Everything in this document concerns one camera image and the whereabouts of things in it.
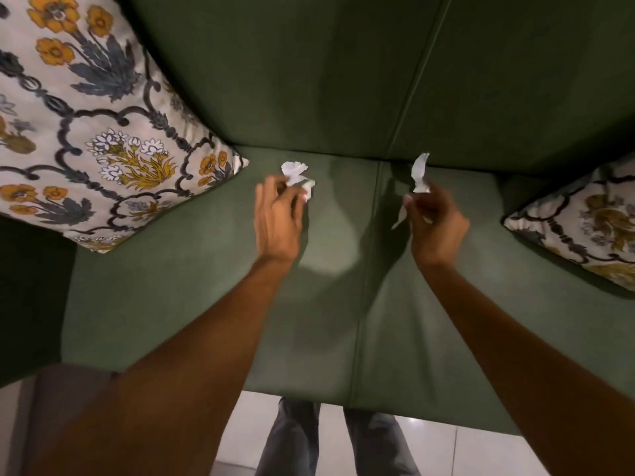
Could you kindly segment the person's right hand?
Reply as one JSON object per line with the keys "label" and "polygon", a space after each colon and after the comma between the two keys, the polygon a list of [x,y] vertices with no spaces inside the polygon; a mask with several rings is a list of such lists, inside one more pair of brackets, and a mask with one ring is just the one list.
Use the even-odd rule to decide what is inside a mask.
{"label": "person's right hand", "polygon": [[437,268],[454,268],[470,222],[449,193],[449,215],[445,222],[425,228],[411,228],[411,251],[422,274]]}

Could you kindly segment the person's left hand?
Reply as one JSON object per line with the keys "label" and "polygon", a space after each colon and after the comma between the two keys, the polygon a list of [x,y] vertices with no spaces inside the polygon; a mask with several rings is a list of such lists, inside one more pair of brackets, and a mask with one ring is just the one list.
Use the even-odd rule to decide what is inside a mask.
{"label": "person's left hand", "polygon": [[303,219],[255,219],[259,261],[274,262],[289,270],[300,252]]}

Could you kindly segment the long torn white paper scrap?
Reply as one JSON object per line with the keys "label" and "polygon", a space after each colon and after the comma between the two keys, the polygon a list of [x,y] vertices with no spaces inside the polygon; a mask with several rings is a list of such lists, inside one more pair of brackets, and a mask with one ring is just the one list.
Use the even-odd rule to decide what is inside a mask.
{"label": "long torn white paper scrap", "polygon": [[[429,156],[430,156],[429,152],[423,152],[414,161],[411,167],[411,172],[410,172],[410,176],[411,176],[411,179],[413,180],[414,186],[411,191],[404,194],[402,199],[405,199],[407,197],[413,197],[414,195],[431,192],[430,186],[425,181],[425,171],[426,171],[427,160]],[[391,230],[395,230],[397,227],[399,227],[407,219],[407,217],[408,217],[407,209],[403,202],[401,204],[396,222],[392,225]]]}

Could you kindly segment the person's right forearm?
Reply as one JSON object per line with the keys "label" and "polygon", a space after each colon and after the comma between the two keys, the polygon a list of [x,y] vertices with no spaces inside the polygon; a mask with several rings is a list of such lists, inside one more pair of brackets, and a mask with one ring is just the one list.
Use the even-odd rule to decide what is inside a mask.
{"label": "person's right forearm", "polygon": [[417,265],[551,476],[635,476],[635,401],[546,344],[453,266]]}

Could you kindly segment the person's left forearm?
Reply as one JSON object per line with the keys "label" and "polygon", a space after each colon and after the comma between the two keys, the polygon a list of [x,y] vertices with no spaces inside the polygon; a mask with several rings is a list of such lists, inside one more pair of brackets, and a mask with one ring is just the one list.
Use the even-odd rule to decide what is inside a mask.
{"label": "person's left forearm", "polygon": [[28,476],[209,476],[292,261],[258,257],[217,303],[112,379]]}

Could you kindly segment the green sofa back cushion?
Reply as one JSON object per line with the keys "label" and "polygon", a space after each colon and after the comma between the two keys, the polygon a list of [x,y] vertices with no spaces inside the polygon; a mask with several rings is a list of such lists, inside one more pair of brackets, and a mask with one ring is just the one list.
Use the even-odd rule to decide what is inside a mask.
{"label": "green sofa back cushion", "polygon": [[384,158],[442,0],[117,0],[237,145]]}
{"label": "green sofa back cushion", "polygon": [[448,0],[388,157],[578,174],[635,150],[635,0]]}

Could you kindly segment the green sofa seat cushion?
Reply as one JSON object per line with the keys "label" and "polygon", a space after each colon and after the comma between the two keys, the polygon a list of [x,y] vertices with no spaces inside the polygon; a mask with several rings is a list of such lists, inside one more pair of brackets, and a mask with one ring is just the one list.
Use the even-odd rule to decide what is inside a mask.
{"label": "green sofa seat cushion", "polygon": [[78,249],[62,360],[122,371],[225,295],[254,262],[255,186],[285,161],[316,181],[300,255],[266,317],[245,389],[342,405],[351,397],[358,324],[383,163],[239,146],[249,165],[179,205],[112,252]]}
{"label": "green sofa seat cushion", "polygon": [[[442,168],[426,173],[452,192],[471,221],[459,272],[524,327],[635,399],[635,294],[502,227],[504,215],[549,181]],[[383,163],[378,170],[351,404],[519,435],[418,271],[408,224],[391,229],[411,184],[407,165]]]}

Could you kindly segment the small floral throw pillow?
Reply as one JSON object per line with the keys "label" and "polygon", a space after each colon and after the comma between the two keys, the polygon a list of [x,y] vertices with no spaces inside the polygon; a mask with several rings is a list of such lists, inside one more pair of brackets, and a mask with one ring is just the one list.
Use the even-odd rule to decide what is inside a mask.
{"label": "small floral throw pillow", "polygon": [[635,293],[635,151],[535,200],[503,225]]}

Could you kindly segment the large floral throw pillow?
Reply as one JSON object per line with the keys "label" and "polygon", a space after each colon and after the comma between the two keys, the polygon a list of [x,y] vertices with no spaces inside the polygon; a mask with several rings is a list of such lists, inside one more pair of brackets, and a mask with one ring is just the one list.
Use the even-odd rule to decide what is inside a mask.
{"label": "large floral throw pillow", "polygon": [[0,215],[105,254],[249,163],[117,0],[0,0]]}

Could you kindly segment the person's left leg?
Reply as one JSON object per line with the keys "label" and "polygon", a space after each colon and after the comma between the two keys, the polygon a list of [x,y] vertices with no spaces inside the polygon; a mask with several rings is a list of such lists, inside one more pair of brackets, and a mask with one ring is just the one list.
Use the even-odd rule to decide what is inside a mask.
{"label": "person's left leg", "polygon": [[255,476],[315,476],[321,404],[282,397]]}

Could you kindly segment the person's leg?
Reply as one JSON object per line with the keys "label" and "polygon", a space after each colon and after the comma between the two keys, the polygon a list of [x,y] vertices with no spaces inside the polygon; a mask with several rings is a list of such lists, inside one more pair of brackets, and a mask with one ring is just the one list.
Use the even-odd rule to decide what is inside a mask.
{"label": "person's leg", "polygon": [[282,397],[255,476],[315,476],[321,404]]}
{"label": "person's leg", "polygon": [[421,476],[394,415],[344,408],[358,476]]}

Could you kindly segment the person's right leg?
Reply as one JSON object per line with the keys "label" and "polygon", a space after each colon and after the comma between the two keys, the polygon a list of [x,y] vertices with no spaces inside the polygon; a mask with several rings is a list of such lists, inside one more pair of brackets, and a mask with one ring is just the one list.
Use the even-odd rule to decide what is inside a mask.
{"label": "person's right leg", "polygon": [[421,476],[394,415],[344,408],[358,476]]}

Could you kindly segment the green fabric sofa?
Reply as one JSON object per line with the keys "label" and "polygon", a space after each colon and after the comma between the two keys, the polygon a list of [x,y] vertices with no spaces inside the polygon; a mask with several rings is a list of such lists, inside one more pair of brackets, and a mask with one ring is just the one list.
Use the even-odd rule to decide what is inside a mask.
{"label": "green fabric sofa", "polygon": [[[448,0],[442,0],[442,4],[438,11],[438,14],[435,15],[433,27],[428,34],[428,38],[424,46],[424,51],[422,53],[422,56],[425,53],[425,49],[429,46],[429,43],[431,42],[433,29],[437,26],[437,23],[440,21],[440,12],[445,1],[448,1]],[[415,76],[417,75],[417,71],[421,66],[422,66],[422,57],[415,71]],[[415,76],[413,77],[409,94],[411,93]],[[409,97],[409,94],[406,97],[406,101],[402,108],[402,113],[401,113],[400,119],[398,120],[398,123],[402,119],[402,115],[404,113],[404,108],[405,108],[407,99]],[[186,103],[184,97],[181,95],[179,96]],[[217,135],[224,142],[231,145],[236,151],[239,146],[243,146],[243,145],[237,145],[233,142],[226,141],[221,135],[218,135],[216,131],[210,127],[209,123],[204,122],[199,115],[197,114],[195,115],[198,117],[198,119],[201,122],[203,122],[207,127],[209,127],[215,135]],[[413,160],[393,160],[388,157],[388,152],[390,150],[391,143],[394,140],[398,123],[396,128],[394,129],[393,137],[388,147],[386,157],[384,158],[355,157],[355,158],[375,160],[381,163],[388,163],[388,164],[404,164],[411,169],[418,155]],[[627,155],[628,153],[631,153],[632,151],[635,151],[635,150],[631,150],[623,154],[618,159],[622,158],[624,155]],[[429,163],[430,158],[428,160],[427,169],[425,171],[427,178],[431,178],[426,173],[428,169],[442,168],[442,169],[477,171],[477,172],[493,173],[493,174],[499,174],[499,175],[526,176],[526,177],[532,177],[532,178],[546,179],[547,181],[549,181],[549,185],[547,186],[546,189],[544,189],[543,192],[539,193],[536,196],[533,196],[533,198],[530,199],[529,202],[525,202],[521,204],[519,208],[512,209],[510,213],[504,215],[501,221],[503,228],[505,228],[503,225],[503,221],[507,216],[511,215],[512,213],[515,213],[516,211],[519,211],[520,209],[534,202],[535,200],[543,198],[544,196],[547,196],[549,194],[552,194],[553,192],[559,190],[560,188],[575,182],[576,180],[580,179],[583,176],[586,176],[592,173],[598,167],[604,166],[614,161],[612,160],[609,162],[604,162],[592,169],[583,171],[582,173],[578,173],[578,174],[575,174],[570,171],[567,174],[563,173],[559,175],[524,175],[524,174],[514,174],[514,173],[504,173],[504,172],[488,172],[488,171],[482,171],[478,169],[461,169],[461,168],[433,166]],[[169,209],[168,211],[166,211],[160,216],[163,216],[170,210],[176,207],[179,207],[179,205]],[[521,237],[520,235],[515,234],[512,231],[510,232],[515,236],[519,236],[523,241],[530,242],[529,240]],[[68,294],[70,290],[72,272],[74,270],[75,258],[76,258],[78,249],[86,249],[90,252],[93,252],[87,248],[77,245],[75,242],[65,238],[61,233],[57,231],[42,228],[39,226],[34,226],[32,224],[27,224],[25,222],[19,221],[14,218],[9,218],[7,216],[0,215],[0,387],[4,386],[5,384],[9,384],[14,381],[17,381],[23,377],[33,375],[40,369],[43,369],[54,363],[63,362],[62,360],[62,330],[64,326],[65,310],[66,310],[67,301],[68,301]]]}

